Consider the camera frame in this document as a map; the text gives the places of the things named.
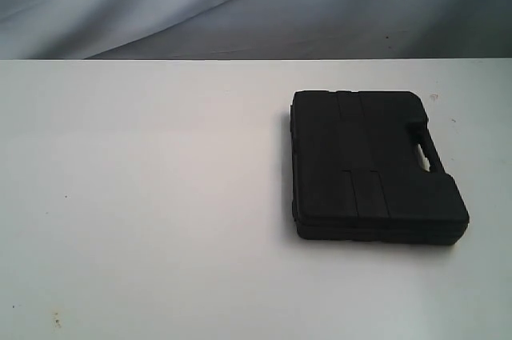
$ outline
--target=white table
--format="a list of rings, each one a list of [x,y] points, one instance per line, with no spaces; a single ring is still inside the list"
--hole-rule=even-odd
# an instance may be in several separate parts
[[[512,335],[512,60],[0,62],[0,339]],[[308,242],[296,90],[412,90],[451,248]]]

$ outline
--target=white tabletop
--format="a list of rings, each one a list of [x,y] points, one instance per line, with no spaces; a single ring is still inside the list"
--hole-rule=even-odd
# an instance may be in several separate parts
[[[0,62],[0,338],[512,333],[512,60]],[[451,248],[308,242],[296,90],[412,90],[470,212]]]

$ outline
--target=black plastic case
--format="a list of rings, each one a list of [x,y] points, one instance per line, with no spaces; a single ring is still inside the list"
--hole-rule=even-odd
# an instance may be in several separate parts
[[[451,245],[469,222],[411,92],[303,91],[291,107],[298,235]],[[430,168],[418,162],[421,147]]]

